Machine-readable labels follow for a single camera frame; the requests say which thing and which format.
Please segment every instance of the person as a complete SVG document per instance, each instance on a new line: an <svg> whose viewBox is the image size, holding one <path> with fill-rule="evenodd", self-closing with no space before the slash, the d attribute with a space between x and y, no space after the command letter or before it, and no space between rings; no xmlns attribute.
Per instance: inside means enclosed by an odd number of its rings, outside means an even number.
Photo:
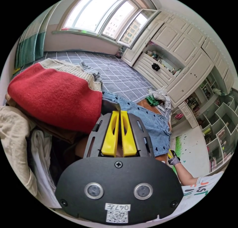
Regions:
<svg viewBox="0 0 238 228"><path fill-rule="evenodd" d="M76 156L83 158L87 140L88 136L84 137L77 144L75 148ZM118 143L116 157L123 157L122 145L120 142ZM157 219L152 221L168 221L186 212L194 205L196 205L200 200L202 200L211 191L211 189L216 185L218 180L223 175L223 172L219 172L211 176L194 178L192 174L190 174L188 170L182 165L182 163L180 162L180 158L178 158L174 151L172 151L172 157L168 159L168 163L169 165L174 166L176 169L176 173L183 191L183 198L171 215L162 219L160 219L158 215Z"/></svg>
<svg viewBox="0 0 238 228"><path fill-rule="evenodd" d="M223 174L223 172L219 173L219 175L214 174L214 176L205 176L205 177L198 177L194 178L188 170L182 165L180 162L180 158L177 157L175 151L172 150L172 158L168 160L170 165L175 167L177 172L177 176L183 186L192 186L199 183L206 183L207 181L211 181L215 177L219 177Z"/></svg>

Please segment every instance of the open window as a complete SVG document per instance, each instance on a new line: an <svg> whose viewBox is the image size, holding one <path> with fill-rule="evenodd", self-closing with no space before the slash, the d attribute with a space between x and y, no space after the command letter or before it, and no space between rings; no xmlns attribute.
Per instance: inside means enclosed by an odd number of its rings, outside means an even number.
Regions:
<svg viewBox="0 0 238 228"><path fill-rule="evenodd" d="M158 13L154 9L142 9L134 0L79 0L61 30L102 37L132 48Z"/></svg>

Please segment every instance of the bed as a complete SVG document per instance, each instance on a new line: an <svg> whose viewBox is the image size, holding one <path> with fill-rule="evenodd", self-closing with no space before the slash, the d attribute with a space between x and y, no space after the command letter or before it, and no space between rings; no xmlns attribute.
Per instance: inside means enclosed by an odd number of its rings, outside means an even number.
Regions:
<svg viewBox="0 0 238 228"><path fill-rule="evenodd" d="M123 60L114 55L88 53L82 51L45 52L37 61L24 65L13 74L13 78L28 68L30 65L46 58L64 60L72 64L80 64L82 61L101 74L102 90L116 93L134 103L139 103L149 93L152 86L136 70L128 66ZM170 122L171 110L159 110Z"/></svg>

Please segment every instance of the knitted sweater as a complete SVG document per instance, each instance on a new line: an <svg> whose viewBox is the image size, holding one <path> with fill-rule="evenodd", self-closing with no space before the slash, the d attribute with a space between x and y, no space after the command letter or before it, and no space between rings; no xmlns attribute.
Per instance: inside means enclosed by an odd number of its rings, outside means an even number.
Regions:
<svg viewBox="0 0 238 228"><path fill-rule="evenodd" d="M46 59L17 75L8 94L31 116L89 134L101 115L101 83L81 66Z"/></svg>

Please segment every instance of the qr code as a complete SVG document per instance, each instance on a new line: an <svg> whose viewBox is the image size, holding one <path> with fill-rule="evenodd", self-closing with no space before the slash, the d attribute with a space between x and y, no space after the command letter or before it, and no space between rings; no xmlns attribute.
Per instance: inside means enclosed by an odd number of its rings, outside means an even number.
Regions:
<svg viewBox="0 0 238 228"><path fill-rule="evenodd" d="M128 223L128 211L107 211L107 222Z"/></svg>

